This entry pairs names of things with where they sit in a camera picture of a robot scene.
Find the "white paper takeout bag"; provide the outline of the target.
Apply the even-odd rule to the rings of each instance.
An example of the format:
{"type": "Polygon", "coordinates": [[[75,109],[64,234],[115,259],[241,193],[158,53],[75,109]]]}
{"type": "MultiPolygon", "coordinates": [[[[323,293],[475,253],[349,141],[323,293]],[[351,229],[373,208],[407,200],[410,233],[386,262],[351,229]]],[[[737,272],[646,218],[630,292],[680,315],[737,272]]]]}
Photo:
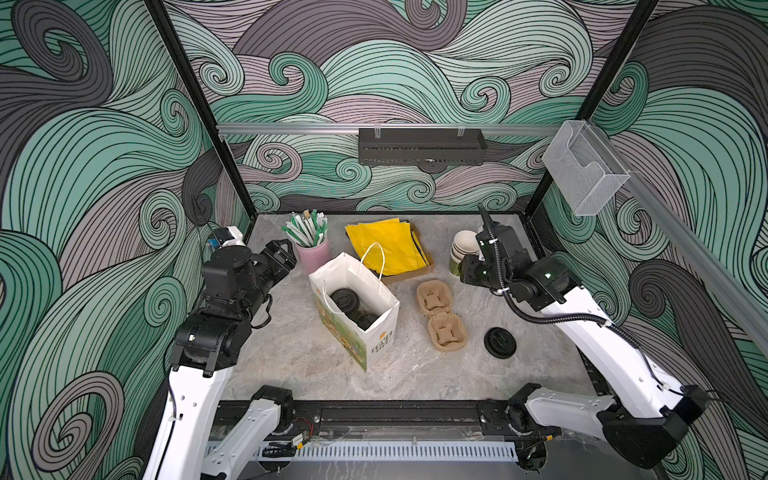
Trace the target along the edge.
{"type": "Polygon", "coordinates": [[[364,371],[394,344],[400,301],[364,263],[347,253],[309,275],[323,325],[364,371]]]}

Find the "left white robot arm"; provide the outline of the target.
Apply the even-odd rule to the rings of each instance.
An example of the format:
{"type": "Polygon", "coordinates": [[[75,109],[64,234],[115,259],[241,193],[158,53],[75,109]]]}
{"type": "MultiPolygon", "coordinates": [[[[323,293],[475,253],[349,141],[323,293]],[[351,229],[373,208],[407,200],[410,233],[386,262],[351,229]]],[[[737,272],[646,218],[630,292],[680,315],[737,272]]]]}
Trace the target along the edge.
{"type": "Polygon", "coordinates": [[[167,404],[144,478],[236,479],[270,434],[289,427],[291,392],[266,386],[219,445],[206,450],[240,351],[258,328],[253,318],[270,310],[271,289],[296,263],[287,240],[273,240],[259,253],[221,247],[204,263],[202,303],[171,343],[167,404]]]}

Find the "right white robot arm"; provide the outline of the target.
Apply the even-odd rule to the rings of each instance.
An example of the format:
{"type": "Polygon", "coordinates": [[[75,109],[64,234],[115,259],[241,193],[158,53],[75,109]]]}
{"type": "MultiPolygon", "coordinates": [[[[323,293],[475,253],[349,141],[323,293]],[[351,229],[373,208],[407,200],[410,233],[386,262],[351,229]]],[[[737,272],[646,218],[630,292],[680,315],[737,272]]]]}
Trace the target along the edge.
{"type": "Polygon", "coordinates": [[[541,468],[545,442],[569,430],[607,442],[636,467],[655,468],[708,408],[705,390],[682,384],[656,365],[562,261],[531,259],[512,227],[493,220],[485,208],[479,212],[480,251],[462,260],[461,282],[488,289],[525,322],[557,327],[611,389],[608,395],[585,396],[524,385],[506,411],[512,439],[520,446],[519,465],[541,468]]]}

